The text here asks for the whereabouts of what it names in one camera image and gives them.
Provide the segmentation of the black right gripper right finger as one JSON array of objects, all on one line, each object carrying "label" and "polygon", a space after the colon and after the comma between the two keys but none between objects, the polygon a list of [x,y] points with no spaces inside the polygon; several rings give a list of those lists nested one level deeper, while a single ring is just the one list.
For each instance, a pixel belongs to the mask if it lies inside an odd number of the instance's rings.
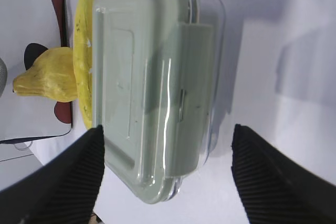
[{"label": "black right gripper right finger", "polygon": [[235,125],[233,179],[249,223],[335,223],[335,185]]}]

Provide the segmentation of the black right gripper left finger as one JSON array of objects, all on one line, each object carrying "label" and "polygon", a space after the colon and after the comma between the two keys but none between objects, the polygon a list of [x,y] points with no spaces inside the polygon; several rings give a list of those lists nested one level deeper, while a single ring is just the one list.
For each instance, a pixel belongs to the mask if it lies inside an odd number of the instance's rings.
[{"label": "black right gripper left finger", "polygon": [[89,223],[104,175],[103,127],[1,191],[1,223]]}]

